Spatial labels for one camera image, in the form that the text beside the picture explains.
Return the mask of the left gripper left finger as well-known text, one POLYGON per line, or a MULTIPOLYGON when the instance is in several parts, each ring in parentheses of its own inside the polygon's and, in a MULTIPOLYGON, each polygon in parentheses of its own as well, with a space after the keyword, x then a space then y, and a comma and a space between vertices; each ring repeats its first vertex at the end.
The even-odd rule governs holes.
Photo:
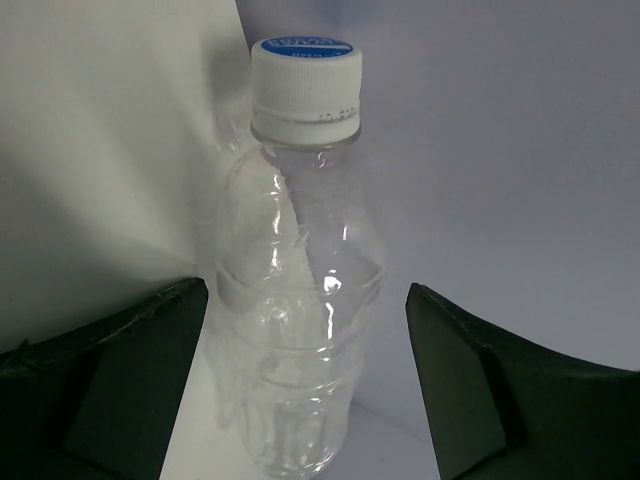
POLYGON ((157 479, 208 289, 189 278, 1 355, 4 479, 157 479))

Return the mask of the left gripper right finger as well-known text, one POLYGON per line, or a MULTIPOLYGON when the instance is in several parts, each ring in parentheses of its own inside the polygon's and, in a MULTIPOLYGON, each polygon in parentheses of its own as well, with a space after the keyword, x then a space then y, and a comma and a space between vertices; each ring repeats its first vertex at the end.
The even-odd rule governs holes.
POLYGON ((443 479, 635 479, 639 375, 482 320, 430 288, 406 301, 443 479))

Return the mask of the clear bottle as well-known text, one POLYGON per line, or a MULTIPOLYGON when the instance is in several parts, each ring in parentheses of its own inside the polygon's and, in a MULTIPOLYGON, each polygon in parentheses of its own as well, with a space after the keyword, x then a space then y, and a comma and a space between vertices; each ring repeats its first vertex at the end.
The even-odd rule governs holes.
POLYGON ((255 145, 216 209, 226 409, 256 465, 309 479, 341 448, 387 252, 361 133, 362 52, 319 36, 251 51, 255 145))

